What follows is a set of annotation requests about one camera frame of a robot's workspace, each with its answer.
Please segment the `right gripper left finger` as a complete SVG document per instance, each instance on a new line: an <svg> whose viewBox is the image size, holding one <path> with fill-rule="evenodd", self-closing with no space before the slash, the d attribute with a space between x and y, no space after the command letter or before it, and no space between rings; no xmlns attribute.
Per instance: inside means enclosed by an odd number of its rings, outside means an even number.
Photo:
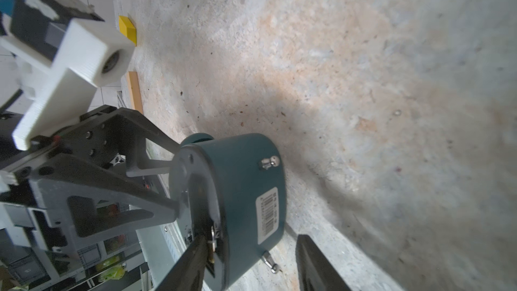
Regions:
<svg viewBox="0 0 517 291"><path fill-rule="evenodd" d="M202 290L208 257L207 239L196 236L155 290Z"/></svg>

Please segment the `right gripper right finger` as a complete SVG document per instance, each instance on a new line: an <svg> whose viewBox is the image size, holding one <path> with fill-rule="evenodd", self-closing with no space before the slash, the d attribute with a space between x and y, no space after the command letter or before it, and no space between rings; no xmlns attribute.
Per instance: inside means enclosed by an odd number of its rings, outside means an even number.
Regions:
<svg viewBox="0 0 517 291"><path fill-rule="evenodd" d="M351 291L351 288L307 234L298 235L296 263L301 290Z"/></svg>

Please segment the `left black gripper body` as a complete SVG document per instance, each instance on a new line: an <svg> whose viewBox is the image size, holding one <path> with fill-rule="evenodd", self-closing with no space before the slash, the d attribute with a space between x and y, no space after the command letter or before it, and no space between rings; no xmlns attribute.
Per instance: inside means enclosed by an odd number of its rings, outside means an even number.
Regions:
<svg viewBox="0 0 517 291"><path fill-rule="evenodd" d="M1 229L19 247L73 253L133 230L173 222L178 204L144 185L171 163L153 160L152 141L178 144L140 112L104 105L18 150L19 114L1 117Z"/></svg>

